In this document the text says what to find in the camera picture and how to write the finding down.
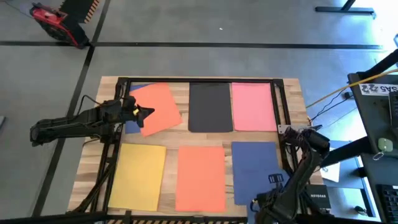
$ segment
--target colored paper sheet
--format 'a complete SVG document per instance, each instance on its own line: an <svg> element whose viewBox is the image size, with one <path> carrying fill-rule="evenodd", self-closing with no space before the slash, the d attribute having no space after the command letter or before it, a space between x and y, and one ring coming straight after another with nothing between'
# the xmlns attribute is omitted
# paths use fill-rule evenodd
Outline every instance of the colored paper sheet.
<svg viewBox="0 0 398 224"><path fill-rule="evenodd" d="M236 205L248 205L259 193L275 188L268 176L282 174L274 142L232 142L234 200Z"/></svg>
<svg viewBox="0 0 398 224"><path fill-rule="evenodd" d="M166 147L122 144L109 207L156 211Z"/></svg>
<svg viewBox="0 0 398 224"><path fill-rule="evenodd" d="M229 83L190 83L188 129L194 133L233 131Z"/></svg>
<svg viewBox="0 0 398 224"><path fill-rule="evenodd" d="M269 83L232 83L234 128L277 131Z"/></svg>
<svg viewBox="0 0 398 224"><path fill-rule="evenodd" d="M222 147L180 147L177 175L176 211L225 211Z"/></svg>
<svg viewBox="0 0 398 224"><path fill-rule="evenodd" d="M137 104L155 111L144 120L141 128L143 136L149 136L159 131L176 126L182 122L180 112L174 102L167 83L147 85L130 92Z"/></svg>
<svg viewBox="0 0 398 224"><path fill-rule="evenodd" d="M130 86L130 91L138 90L145 86L147 86L147 85ZM134 133L139 133L140 129L139 129L138 124L135 121L126 121L126 127L125 127L124 132L126 134L134 134Z"/></svg>

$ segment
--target concrete floor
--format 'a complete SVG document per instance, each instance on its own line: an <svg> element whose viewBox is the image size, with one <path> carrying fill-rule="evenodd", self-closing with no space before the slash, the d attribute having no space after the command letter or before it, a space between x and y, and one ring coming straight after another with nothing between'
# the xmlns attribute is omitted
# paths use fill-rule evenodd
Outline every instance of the concrete floor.
<svg viewBox="0 0 398 224"><path fill-rule="evenodd" d="M61 0L41 2L56 7ZM345 85L348 73L367 70L392 51L371 16L313 10L342 2L113 0L99 41L380 44L386 48L97 47L81 95L95 96L105 75L291 77L300 79L305 103L309 104ZM29 1L9 4L16 9L0 2L0 41L53 41L35 21L21 14L27 13ZM94 34L102 4L93 20L84 25L89 37ZM0 219L31 215L55 144L31 147L29 128L42 118L65 116L86 54L87 50L72 47L0 46L0 104L4 105L0 115L7 117L0 129ZM309 108L308 115L314 117L328 101ZM315 124L323 124L320 132L334 140L365 135L353 101L318 117ZM82 143L83 139L66 141L43 214L65 212ZM333 204L341 217L352 218L353 214L339 208L363 203L345 200L350 194L335 194L342 197Z"/></svg>

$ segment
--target white label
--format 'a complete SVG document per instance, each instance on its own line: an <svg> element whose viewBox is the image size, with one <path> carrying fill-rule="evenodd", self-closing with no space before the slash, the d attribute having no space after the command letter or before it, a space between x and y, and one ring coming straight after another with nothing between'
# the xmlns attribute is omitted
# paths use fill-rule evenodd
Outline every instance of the white label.
<svg viewBox="0 0 398 224"><path fill-rule="evenodd" d="M359 84L362 95L388 96L392 91L398 91L398 85L390 84Z"/></svg>

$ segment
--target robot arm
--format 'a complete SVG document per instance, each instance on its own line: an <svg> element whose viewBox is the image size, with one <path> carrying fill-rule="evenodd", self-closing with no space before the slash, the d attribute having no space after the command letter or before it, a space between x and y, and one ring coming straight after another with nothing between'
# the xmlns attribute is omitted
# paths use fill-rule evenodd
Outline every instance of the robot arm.
<svg viewBox="0 0 398 224"><path fill-rule="evenodd" d="M283 141L287 144L300 146L303 151L302 160L283 189L276 188L257 195L255 202L260 207L256 213L257 224L271 224L274 223L274 220L279 223L294 221L297 213L297 198L317 166L329 153L329 139L312 129L304 129L299 133L288 128L283 136Z"/></svg>
<svg viewBox="0 0 398 224"><path fill-rule="evenodd" d="M126 97L123 105L120 100L108 100L72 118L40 120L30 128L30 141L33 146L38 146L58 138L96 136L104 142L113 136L115 124L135 121L142 128L144 119L154 111L136 105L133 96Z"/></svg>

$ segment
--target wooden tabletop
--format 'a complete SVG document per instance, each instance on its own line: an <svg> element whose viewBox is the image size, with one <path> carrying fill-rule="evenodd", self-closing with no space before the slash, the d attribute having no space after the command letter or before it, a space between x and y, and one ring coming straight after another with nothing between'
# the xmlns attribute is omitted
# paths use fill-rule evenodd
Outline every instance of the wooden tabletop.
<svg viewBox="0 0 398 224"><path fill-rule="evenodd" d="M118 77L102 77L98 88L96 100L113 99L114 89ZM292 124L308 124L307 113L298 79L285 78L285 94L289 107L289 114ZM161 131L148 137L137 134L123 134L122 143L151 144L160 145L167 148L162 186L157 212L145 212L133 210L133 215L207 215L207 216L234 216L245 217L246 207L234 204L233 198L233 172L232 172L232 141L273 141L277 144L277 157L279 167L282 167L280 159L279 141L276 132L252 132L252 131L233 131L230 133L191 133L188 131L188 102L189 102L189 83L169 83L170 91L180 110L182 124L170 129ZM277 99L279 113L282 124L285 124L283 107L280 100L279 90L277 89ZM206 212L176 212L175 211L175 189L177 183L177 154L179 146L223 146L225 149L225 168L226 168L226 208L224 213ZM76 208L87 196L88 192L95 185L103 145L98 141L88 143L84 146L80 159L80 164L76 173L72 195L68 209ZM320 172L316 172L310 179L312 184L323 184ZM99 198L99 206L102 204L103 190ZM124 214L124 209L109 208L111 214Z"/></svg>

